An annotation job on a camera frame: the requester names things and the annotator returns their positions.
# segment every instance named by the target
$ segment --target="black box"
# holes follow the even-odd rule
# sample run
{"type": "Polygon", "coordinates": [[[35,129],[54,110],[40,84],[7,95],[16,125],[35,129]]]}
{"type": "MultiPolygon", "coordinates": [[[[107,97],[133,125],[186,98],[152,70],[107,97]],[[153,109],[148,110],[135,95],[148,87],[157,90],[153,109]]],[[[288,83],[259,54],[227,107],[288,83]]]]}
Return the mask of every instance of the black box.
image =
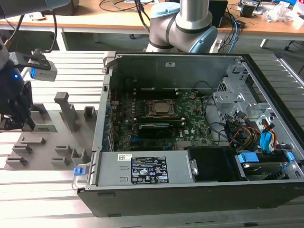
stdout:
{"type": "MultiPolygon", "coordinates": [[[[172,2],[180,2],[180,0],[166,0],[172,2]]],[[[209,1],[209,11],[212,14],[212,25],[220,28],[224,18],[225,10],[228,5],[227,0],[210,0],[209,1]]]]}

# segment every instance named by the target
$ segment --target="blue latch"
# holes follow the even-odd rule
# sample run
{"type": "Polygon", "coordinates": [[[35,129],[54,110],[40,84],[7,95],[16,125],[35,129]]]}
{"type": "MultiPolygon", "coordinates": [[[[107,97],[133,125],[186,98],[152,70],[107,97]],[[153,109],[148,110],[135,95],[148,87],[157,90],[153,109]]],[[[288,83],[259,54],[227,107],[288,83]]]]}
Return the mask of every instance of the blue latch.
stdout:
{"type": "Polygon", "coordinates": [[[75,167],[74,176],[84,176],[86,174],[86,168],[85,167],[75,167]]]}
{"type": "Polygon", "coordinates": [[[271,133],[263,132],[261,134],[260,146],[264,151],[266,151],[266,153],[271,153],[269,150],[270,142],[271,142],[271,133]]]}
{"type": "Polygon", "coordinates": [[[286,153],[286,156],[287,156],[287,158],[288,158],[288,160],[289,160],[290,162],[293,161],[293,160],[295,159],[294,154],[291,153],[291,152],[287,152],[287,153],[286,153]]]}
{"type": "Polygon", "coordinates": [[[238,155],[238,159],[241,163],[260,161],[255,152],[243,152],[240,155],[238,155]]]}

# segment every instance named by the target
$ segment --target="gray robot arm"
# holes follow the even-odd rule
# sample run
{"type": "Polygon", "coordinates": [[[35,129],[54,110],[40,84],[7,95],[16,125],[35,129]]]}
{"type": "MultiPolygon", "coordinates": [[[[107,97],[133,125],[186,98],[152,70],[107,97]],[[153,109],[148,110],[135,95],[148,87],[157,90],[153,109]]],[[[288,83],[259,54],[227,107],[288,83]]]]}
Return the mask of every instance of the gray robot arm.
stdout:
{"type": "Polygon", "coordinates": [[[211,26],[209,0],[180,0],[156,4],[151,9],[147,52],[209,52],[218,31],[211,26]]]}

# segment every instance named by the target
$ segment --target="green circuit board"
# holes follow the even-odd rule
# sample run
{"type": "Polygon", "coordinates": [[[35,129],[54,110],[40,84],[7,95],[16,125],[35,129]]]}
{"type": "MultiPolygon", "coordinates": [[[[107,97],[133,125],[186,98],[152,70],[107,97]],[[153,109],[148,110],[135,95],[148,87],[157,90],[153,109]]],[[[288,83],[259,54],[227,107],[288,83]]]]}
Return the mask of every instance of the green circuit board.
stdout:
{"type": "MultiPolygon", "coordinates": [[[[200,97],[193,98],[195,95],[191,91],[181,91],[176,99],[161,100],[172,102],[172,106],[174,106],[172,117],[182,116],[184,123],[181,125],[181,121],[169,121],[167,125],[174,125],[170,129],[169,137],[161,137],[160,135],[157,138],[150,138],[140,136],[138,129],[142,123],[134,119],[139,116],[138,105],[143,107],[140,112],[145,118],[151,111],[148,107],[152,101],[136,99],[130,94],[126,94],[119,100],[119,105],[115,107],[114,151],[184,150],[188,146],[214,145],[205,118],[201,116],[203,108],[201,99],[200,97]]],[[[159,126],[164,125],[158,121],[159,119],[156,119],[153,122],[159,126]]]]}

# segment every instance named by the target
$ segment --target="motherboard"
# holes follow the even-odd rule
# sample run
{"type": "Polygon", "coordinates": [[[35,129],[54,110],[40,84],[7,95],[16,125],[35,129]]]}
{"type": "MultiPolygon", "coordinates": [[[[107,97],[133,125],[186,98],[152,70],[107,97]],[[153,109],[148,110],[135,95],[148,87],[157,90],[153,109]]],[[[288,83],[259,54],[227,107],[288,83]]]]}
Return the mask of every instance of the motherboard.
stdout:
{"type": "Polygon", "coordinates": [[[195,91],[115,93],[113,151],[184,150],[214,144],[202,115],[202,97],[195,91]]]}

